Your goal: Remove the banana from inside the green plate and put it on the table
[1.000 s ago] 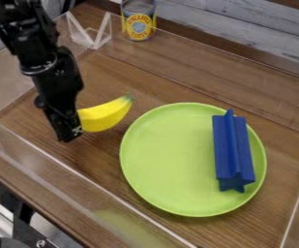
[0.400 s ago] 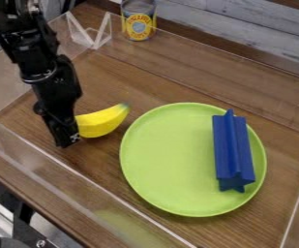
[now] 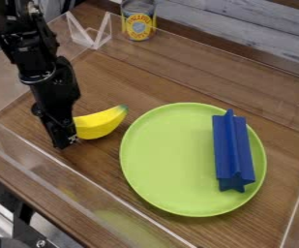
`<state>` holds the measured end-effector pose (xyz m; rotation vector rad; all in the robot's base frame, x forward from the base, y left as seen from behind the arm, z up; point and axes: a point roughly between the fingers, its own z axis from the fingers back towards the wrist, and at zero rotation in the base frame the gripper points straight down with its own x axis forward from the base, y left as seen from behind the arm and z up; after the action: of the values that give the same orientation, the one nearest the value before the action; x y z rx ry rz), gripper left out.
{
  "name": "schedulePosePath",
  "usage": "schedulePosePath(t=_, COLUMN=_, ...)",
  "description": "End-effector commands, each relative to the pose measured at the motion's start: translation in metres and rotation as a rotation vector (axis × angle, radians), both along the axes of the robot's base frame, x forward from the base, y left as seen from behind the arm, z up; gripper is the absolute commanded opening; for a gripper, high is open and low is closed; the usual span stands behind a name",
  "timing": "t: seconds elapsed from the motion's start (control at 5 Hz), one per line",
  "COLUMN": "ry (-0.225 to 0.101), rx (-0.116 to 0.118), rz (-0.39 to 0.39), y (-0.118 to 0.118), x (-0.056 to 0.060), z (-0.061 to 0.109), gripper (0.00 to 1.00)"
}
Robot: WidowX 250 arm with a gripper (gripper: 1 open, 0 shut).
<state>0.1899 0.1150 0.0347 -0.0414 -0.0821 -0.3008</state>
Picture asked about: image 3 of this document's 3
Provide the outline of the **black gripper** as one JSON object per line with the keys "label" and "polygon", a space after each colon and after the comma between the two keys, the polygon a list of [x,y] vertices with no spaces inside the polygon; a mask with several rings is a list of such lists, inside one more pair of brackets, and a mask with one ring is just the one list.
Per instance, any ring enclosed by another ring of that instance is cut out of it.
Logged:
{"label": "black gripper", "polygon": [[47,69],[24,66],[20,81],[30,87],[35,99],[31,113],[40,119],[54,146],[58,149],[67,148],[76,142],[71,112],[80,97],[70,61],[59,56]]}

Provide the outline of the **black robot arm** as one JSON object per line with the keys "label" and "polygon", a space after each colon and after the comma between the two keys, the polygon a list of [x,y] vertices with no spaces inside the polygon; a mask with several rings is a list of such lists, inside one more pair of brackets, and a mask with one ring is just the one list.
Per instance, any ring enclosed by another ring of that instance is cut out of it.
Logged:
{"label": "black robot arm", "polygon": [[59,46],[58,35],[34,1],[0,0],[0,48],[34,96],[31,112],[52,145],[64,149],[76,141],[72,106],[80,90],[72,65],[58,55]]}

